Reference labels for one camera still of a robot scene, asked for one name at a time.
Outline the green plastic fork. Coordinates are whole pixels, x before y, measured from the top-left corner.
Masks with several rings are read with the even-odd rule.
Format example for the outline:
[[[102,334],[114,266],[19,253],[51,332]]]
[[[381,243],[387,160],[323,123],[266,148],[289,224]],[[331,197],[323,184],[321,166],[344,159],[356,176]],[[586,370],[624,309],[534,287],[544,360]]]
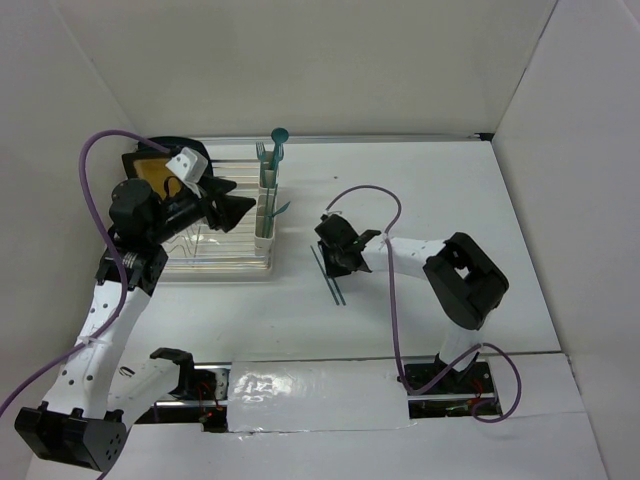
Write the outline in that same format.
[[[257,142],[255,144],[255,147],[256,147],[257,159],[258,159],[261,167],[264,167],[264,165],[268,162],[267,151],[265,149],[265,145],[264,145],[263,142]]]

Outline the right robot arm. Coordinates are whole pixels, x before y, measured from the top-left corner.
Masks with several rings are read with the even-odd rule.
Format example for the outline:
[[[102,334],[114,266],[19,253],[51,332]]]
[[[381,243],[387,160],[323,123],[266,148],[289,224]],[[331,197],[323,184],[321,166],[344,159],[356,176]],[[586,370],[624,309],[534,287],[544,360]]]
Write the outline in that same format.
[[[471,379],[480,332],[509,289],[507,277],[466,233],[445,240],[391,237],[377,230],[356,232],[343,217],[331,214],[315,227],[325,271],[331,278],[355,272],[386,272],[429,283],[451,321],[436,356],[436,379],[448,392],[460,391]]]

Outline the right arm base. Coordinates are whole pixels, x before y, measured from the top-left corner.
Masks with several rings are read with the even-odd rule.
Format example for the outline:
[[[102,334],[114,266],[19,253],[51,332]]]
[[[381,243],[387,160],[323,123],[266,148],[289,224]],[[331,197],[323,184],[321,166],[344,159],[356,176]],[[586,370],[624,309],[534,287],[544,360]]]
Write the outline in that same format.
[[[476,404],[478,416],[502,414],[487,361],[475,361],[464,372],[452,370],[426,393],[408,395],[410,419],[470,417]]]

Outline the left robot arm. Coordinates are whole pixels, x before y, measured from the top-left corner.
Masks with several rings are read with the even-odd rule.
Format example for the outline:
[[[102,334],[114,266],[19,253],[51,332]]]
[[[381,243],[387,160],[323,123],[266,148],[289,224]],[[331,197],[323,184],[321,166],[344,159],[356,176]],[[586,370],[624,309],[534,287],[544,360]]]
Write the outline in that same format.
[[[111,194],[112,225],[96,273],[91,308],[74,347],[57,360],[60,373],[36,408],[22,408],[17,433],[42,460],[106,474],[122,454],[133,424],[158,399],[196,390],[192,354],[167,347],[152,352],[119,387],[113,385],[133,328],[148,306],[168,255],[164,243],[206,221],[229,232],[255,206],[234,196],[235,183],[201,180],[176,193],[158,193],[129,179]]]

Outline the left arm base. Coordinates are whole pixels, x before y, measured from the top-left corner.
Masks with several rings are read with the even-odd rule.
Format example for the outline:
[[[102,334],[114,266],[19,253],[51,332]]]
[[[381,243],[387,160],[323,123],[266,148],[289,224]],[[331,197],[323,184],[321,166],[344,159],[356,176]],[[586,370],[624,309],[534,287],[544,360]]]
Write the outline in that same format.
[[[122,414],[127,427],[136,423],[197,423],[209,433],[228,428],[228,366],[199,367],[193,355],[159,348],[133,370],[110,409]]]

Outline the white utensil holder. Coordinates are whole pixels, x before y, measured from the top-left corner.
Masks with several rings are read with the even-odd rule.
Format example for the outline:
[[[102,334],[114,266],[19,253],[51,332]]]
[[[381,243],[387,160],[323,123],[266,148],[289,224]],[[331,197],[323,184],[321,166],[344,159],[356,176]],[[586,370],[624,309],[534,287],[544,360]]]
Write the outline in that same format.
[[[274,240],[274,214],[277,205],[278,173],[268,169],[265,163],[260,165],[259,191],[256,204],[254,229],[255,253],[267,256],[271,252]]]

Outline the white dish drying rack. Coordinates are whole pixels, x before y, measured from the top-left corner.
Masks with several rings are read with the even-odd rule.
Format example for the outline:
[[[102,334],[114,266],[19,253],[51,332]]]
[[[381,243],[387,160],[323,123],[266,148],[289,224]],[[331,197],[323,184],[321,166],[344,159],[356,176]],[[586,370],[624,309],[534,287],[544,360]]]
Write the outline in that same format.
[[[168,261],[160,281],[227,281],[235,278],[255,278],[268,272],[270,255],[255,253],[254,229],[256,205],[230,232],[214,230],[214,201],[222,195],[258,199],[257,168],[235,161],[213,161],[213,175],[206,170],[194,193],[203,190],[210,202],[208,215],[180,231],[163,243]],[[172,175],[165,181],[167,197],[186,186]]]

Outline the yellow plate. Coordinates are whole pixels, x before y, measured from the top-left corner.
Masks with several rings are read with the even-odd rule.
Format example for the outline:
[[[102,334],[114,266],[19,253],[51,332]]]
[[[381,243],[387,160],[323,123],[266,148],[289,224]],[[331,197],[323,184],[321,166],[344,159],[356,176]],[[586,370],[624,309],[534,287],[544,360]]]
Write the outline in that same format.
[[[122,164],[128,179],[145,180],[161,198],[167,196],[165,181],[173,175],[166,167],[169,154],[160,152],[131,152],[122,155]]]

